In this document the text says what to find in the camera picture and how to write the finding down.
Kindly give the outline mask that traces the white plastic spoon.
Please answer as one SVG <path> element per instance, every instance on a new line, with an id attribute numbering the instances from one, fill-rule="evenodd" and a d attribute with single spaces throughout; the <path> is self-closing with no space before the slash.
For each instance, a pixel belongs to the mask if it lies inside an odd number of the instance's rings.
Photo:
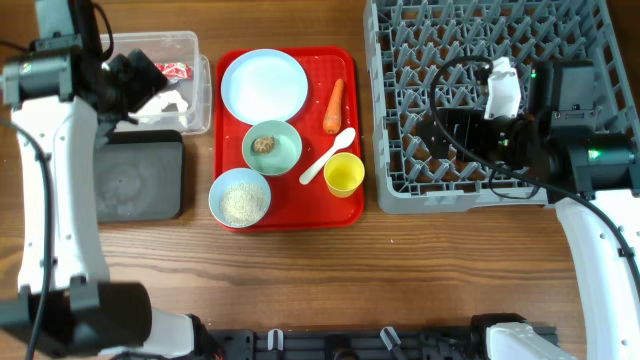
<path id="1" fill-rule="evenodd" d="M 320 172 L 328 160 L 341 149 L 349 147 L 356 138 L 356 130 L 353 127 L 346 128 L 341 131 L 335 138 L 332 146 L 319 157 L 306 171 L 299 177 L 299 183 L 302 185 L 309 184 L 314 177 Z"/>

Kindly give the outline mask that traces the yellow plastic cup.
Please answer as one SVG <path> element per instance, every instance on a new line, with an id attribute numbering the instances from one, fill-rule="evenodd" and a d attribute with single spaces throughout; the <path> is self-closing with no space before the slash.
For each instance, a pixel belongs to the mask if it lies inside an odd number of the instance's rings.
<path id="1" fill-rule="evenodd" d="M 324 166 L 324 180 L 329 192 L 338 197 L 351 196 L 365 176 L 362 160 L 353 153 L 341 152 L 329 158 Z"/>

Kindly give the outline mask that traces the brown mushroom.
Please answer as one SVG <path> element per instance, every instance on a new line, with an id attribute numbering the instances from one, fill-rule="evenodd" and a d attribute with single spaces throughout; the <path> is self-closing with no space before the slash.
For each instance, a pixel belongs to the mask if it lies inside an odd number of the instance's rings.
<path id="1" fill-rule="evenodd" d="M 276 146 L 276 139 L 274 136 L 261 136 L 258 137 L 252 145 L 252 149 L 257 154 L 269 154 Z"/>

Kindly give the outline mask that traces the green bowl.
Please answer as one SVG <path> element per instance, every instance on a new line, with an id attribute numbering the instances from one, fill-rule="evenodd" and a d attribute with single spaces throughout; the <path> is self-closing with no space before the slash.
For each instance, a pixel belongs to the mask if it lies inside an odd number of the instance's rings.
<path id="1" fill-rule="evenodd" d="M 269 154 L 253 151 L 253 142 L 261 136 L 274 136 L 276 146 Z M 252 126 L 242 142 L 242 156 L 253 170 L 266 176 L 281 176 L 289 172 L 302 154 L 302 139 L 298 131 L 289 123 L 271 120 Z"/>

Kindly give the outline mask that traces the light blue small bowl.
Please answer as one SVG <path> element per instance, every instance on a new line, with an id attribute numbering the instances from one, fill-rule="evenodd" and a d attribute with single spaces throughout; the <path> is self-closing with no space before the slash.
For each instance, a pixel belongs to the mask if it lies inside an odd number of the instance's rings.
<path id="1" fill-rule="evenodd" d="M 246 182 L 246 183 L 251 183 L 251 184 L 257 184 L 258 186 L 261 187 L 261 189 L 264 191 L 266 197 L 267 197 L 267 201 L 268 201 L 268 209 L 270 207 L 271 204 L 271 189 L 270 186 L 268 184 L 268 182 L 266 181 L 266 179 L 258 172 L 252 170 L 252 169 L 248 169 L 248 168 L 235 168 L 235 169 L 231 169 L 226 171 L 225 173 L 223 173 L 222 175 L 220 175 L 219 177 L 216 178 L 216 180 L 214 181 L 214 183 L 211 186 L 210 192 L 209 192 L 209 208 L 211 213 L 213 214 L 213 216 L 223 225 L 233 228 L 233 229 L 242 229 L 242 228 L 248 228 L 252 225 L 257 224 L 268 212 L 264 214 L 264 216 L 256 223 L 247 226 L 247 227 L 235 227 L 230 225 L 227 220 L 225 219 L 224 215 L 221 212 L 220 209 L 220 202 L 222 199 L 222 196 L 224 194 L 224 192 L 232 185 L 235 183 L 239 183 L 239 182 Z"/>

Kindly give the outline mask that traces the white rice grains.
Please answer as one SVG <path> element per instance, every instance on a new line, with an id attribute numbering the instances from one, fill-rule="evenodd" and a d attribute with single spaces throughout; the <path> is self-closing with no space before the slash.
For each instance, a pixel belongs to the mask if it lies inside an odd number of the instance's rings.
<path id="1" fill-rule="evenodd" d="M 268 209 L 264 191 L 257 184 L 232 184 L 223 194 L 220 209 L 227 222 L 235 227 L 247 227 L 258 222 Z"/>

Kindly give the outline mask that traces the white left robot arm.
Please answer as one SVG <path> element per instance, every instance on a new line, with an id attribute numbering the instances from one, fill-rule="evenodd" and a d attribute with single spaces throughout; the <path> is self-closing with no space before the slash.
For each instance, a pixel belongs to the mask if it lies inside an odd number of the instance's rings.
<path id="1" fill-rule="evenodd" d="M 215 343 L 198 318 L 155 309 L 143 285 L 112 282 L 99 239 L 93 161 L 98 144 L 162 90 L 141 51 L 114 54 L 91 1 L 39 1 L 38 37 L 1 73 L 17 133 L 25 240 L 18 295 L 1 327 L 26 354 L 54 359 L 193 359 Z"/>

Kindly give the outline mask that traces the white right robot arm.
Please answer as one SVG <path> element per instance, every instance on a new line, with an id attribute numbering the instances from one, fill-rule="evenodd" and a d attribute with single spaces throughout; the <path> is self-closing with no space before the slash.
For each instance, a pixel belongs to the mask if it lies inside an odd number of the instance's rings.
<path id="1" fill-rule="evenodd" d="M 475 70 L 484 108 L 438 106 L 442 77 L 464 65 Z M 639 154 L 625 135 L 598 130 L 592 62 L 533 64 L 523 115 L 516 75 L 506 57 L 445 62 L 427 78 L 432 122 L 421 132 L 433 153 L 453 146 L 465 162 L 546 191 L 572 251 L 589 358 L 636 359 Z"/>

